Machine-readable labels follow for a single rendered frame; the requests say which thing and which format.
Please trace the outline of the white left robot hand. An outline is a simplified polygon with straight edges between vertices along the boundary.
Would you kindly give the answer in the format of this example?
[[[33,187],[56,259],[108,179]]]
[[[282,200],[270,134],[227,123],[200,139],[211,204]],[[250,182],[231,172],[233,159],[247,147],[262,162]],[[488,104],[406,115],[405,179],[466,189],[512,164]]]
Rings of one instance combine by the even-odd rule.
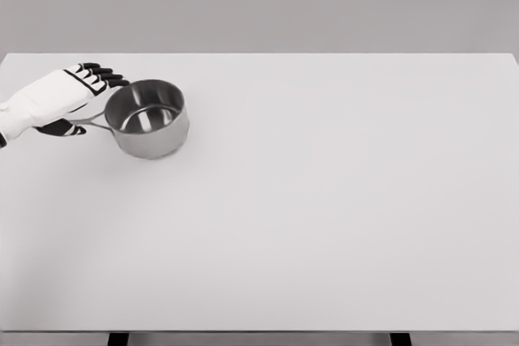
[[[28,120],[28,125],[44,135],[67,137],[83,135],[84,127],[66,119],[93,98],[111,88],[130,82],[98,63],[85,62],[54,70],[15,93],[9,107]]]

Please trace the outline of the stainless steel pot with handle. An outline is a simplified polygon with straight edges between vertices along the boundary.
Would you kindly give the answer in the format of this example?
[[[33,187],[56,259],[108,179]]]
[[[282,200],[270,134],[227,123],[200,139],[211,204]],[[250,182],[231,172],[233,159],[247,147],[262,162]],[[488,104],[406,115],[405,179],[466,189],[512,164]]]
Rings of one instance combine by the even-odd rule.
[[[126,154],[146,160],[174,154],[187,141],[190,119],[182,91],[159,79],[144,79],[119,88],[102,112],[71,122],[111,132]]]

